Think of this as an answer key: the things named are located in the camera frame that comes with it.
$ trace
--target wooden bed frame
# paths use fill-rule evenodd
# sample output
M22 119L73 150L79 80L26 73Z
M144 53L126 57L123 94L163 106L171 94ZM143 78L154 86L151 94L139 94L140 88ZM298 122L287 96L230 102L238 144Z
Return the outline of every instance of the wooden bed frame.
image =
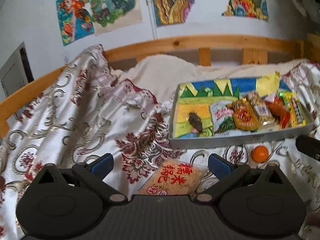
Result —
M197 35L180 36L136 43L105 51L109 62L136 58L137 62L147 56L164 54L175 50L198 49L199 62L211 66L210 49L243 49L243 64L267 64L268 51L289 53L293 58L320 61L320 48L309 41L285 41L248 35ZM7 119L50 86L66 67L60 67L27 84L0 103L0 137L10 129Z

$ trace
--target orange fruit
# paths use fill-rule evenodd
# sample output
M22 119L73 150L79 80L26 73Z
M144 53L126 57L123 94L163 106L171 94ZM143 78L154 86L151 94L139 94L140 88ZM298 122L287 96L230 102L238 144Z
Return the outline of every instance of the orange fruit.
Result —
M269 151L266 147L259 145L253 149L251 157L256 163L264 163L269 157Z

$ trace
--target barcode label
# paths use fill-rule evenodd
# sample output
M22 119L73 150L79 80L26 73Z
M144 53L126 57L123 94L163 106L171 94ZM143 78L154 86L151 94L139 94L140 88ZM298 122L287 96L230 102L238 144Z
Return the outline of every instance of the barcode label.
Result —
M254 109L259 116L270 115L270 111L267 106L254 106Z

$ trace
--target black object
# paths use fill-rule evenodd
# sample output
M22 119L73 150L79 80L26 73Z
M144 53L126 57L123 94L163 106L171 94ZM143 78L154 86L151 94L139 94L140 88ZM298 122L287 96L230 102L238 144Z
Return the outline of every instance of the black object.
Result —
M23 239L299 239L306 210L278 166L250 169L212 154L208 167L220 181L193 201L134 195L130 202L102 181L112 167L110 154L72 169L46 164L17 206Z
M296 139L296 147L309 157L320 161L320 141L307 135L300 135Z

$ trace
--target rice cracker package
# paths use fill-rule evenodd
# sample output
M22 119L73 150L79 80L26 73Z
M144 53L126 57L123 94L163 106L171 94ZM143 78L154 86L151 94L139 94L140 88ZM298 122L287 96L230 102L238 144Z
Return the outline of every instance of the rice cracker package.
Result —
M193 195L207 167L167 159L139 189L139 195Z

